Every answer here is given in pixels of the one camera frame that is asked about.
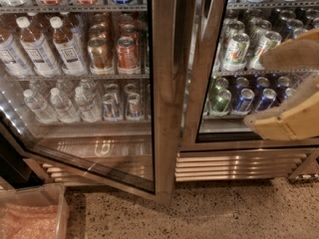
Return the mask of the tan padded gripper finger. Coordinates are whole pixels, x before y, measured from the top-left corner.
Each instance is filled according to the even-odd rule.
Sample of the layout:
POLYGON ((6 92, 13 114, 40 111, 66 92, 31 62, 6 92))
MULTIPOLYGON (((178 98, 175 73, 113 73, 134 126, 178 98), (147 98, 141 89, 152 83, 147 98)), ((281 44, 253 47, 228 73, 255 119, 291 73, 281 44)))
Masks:
POLYGON ((289 39, 261 56, 266 71, 319 69, 319 29, 289 39))
POLYGON ((307 77, 279 107, 248 115, 243 121, 263 139, 286 141, 319 136, 319 76, 307 77))

